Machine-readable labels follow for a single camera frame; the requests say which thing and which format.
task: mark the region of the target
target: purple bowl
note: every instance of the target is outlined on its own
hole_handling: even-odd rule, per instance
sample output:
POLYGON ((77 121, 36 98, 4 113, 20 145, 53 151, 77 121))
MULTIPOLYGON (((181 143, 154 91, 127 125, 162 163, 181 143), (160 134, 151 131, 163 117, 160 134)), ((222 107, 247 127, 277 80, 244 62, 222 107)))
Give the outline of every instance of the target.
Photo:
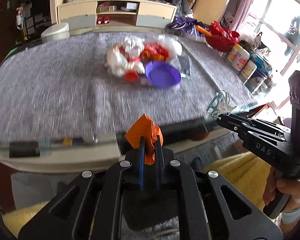
POLYGON ((164 61, 153 61, 146 65, 146 77, 151 84, 160 88, 172 87, 181 81, 180 72, 164 61))

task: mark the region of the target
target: yellow blanket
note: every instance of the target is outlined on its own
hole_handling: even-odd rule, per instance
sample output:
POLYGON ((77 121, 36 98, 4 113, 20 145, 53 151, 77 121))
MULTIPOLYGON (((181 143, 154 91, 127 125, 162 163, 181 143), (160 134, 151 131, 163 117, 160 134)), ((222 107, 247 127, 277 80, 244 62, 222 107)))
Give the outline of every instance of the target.
MULTIPOLYGON (((251 152, 234 155, 215 161, 204 171, 215 170, 231 182, 260 210, 263 209, 263 191, 269 174, 270 165, 251 152)), ((23 208, 3 215, 7 228, 18 236, 20 229, 34 217, 47 202, 23 208)))

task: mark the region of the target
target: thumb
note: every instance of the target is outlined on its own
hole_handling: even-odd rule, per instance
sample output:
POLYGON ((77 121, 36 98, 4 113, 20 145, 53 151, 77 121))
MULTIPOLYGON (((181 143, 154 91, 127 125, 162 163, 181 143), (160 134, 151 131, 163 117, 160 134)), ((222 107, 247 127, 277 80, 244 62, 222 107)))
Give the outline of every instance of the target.
POLYGON ((277 188, 280 192, 300 198, 300 179, 279 179, 277 188))

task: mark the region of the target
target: silver screw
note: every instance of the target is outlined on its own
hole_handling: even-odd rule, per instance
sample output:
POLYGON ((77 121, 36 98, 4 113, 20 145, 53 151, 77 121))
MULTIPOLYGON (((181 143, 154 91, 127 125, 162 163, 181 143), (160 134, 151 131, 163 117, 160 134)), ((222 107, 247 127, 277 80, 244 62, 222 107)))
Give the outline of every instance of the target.
POLYGON ((120 162, 120 166, 121 167, 128 167, 128 166, 130 166, 130 162, 128 162, 128 161, 122 161, 122 162, 120 162))
POLYGON ((178 167, 178 166, 180 166, 180 161, 178 161, 178 160, 172 160, 171 162, 170 162, 170 164, 171 164, 171 166, 173 166, 173 167, 178 167))
POLYGON ((219 176, 219 173, 217 173, 216 171, 209 171, 208 175, 212 178, 216 178, 219 176))
POLYGON ((82 172, 82 177, 84 177, 84 178, 89 178, 89 177, 91 177, 92 176, 92 172, 91 171, 84 171, 84 172, 82 172))

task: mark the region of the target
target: folded orange paper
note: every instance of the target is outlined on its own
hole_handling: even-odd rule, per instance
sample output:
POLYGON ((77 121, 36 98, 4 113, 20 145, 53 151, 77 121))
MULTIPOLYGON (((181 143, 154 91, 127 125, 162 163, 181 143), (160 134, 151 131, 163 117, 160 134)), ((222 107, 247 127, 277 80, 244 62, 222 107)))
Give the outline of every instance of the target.
POLYGON ((125 137, 134 149, 139 148, 140 138, 145 138, 145 164, 154 163, 154 143, 157 141, 157 135, 160 137, 160 143, 163 144, 163 137, 159 126, 156 126, 149 116, 143 114, 126 133, 125 137))

